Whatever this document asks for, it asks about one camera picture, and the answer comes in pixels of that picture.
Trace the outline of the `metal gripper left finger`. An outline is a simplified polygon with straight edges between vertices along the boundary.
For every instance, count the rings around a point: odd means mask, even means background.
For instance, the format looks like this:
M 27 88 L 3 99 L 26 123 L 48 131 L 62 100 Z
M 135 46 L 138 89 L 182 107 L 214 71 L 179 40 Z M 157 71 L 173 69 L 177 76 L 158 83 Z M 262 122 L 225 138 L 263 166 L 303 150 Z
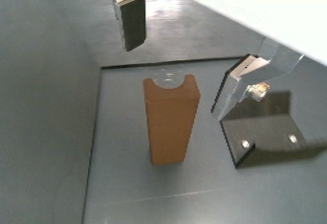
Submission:
M 113 0 L 113 5 L 121 25 L 123 47 L 130 52 L 146 41 L 146 0 Z

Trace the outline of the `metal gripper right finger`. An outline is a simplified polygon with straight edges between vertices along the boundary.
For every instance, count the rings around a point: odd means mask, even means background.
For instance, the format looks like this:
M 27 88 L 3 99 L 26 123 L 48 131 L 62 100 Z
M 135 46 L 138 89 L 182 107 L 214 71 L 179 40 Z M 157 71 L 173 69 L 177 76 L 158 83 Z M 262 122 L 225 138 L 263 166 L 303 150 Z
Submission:
M 305 57 L 279 42 L 265 38 L 257 55 L 246 55 L 225 73 L 211 108 L 219 121 L 246 98 L 262 101 L 270 91 L 267 81 L 289 74 Z

